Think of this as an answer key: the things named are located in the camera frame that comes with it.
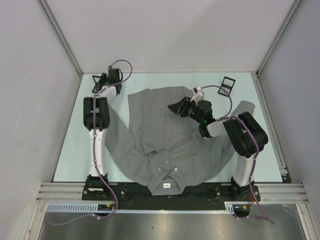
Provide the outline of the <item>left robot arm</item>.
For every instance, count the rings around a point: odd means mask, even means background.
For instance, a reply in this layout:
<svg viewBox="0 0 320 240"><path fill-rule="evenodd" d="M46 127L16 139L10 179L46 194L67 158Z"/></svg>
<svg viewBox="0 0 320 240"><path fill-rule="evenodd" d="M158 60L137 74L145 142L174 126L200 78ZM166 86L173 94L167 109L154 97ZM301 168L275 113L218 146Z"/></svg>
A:
<svg viewBox="0 0 320 240"><path fill-rule="evenodd" d="M83 99L83 124L90 138L90 169L84 195L93 194L100 200L110 196L111 188L105 184L108 173L105 166L105 140L107 128L110 126L110 101L118 96L122 89L123 73L110 66L108 73L93 75L93 96Z"/></svg>

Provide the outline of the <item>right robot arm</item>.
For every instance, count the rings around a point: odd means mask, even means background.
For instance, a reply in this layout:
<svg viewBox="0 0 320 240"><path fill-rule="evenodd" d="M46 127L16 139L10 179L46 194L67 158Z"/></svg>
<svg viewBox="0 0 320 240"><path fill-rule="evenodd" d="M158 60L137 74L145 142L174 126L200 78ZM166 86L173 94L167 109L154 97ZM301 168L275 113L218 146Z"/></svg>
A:
<svg viewBox="0 0 320 240"><path fill-rule="evenodd" d="M253 197L256 161L269 138L252 114L245 111L237 116L215 119L210 101L202 99L196 102L190 97L184 97L167 108L182 118L190 117L199 123L202 137L226 136L230 140L237 153L235 173L230 180L230 194L237 201L247 196Z"/></svg>

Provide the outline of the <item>grey button-up shirt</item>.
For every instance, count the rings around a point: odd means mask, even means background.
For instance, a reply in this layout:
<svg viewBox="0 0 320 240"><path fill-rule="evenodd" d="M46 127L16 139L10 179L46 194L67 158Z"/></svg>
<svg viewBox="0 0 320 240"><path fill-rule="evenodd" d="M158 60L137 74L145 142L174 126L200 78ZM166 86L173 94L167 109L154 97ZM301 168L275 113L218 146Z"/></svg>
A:
<svg viewBox="0 0 320 240"><path fill-rule="evenodd" d="M181 192L214 178L235 154L226 136L203 138L199 125L167 106L191 97L186 87L145 89L128 96L129 124L109 109L105 146L120 171L151 193Z"/></svg>

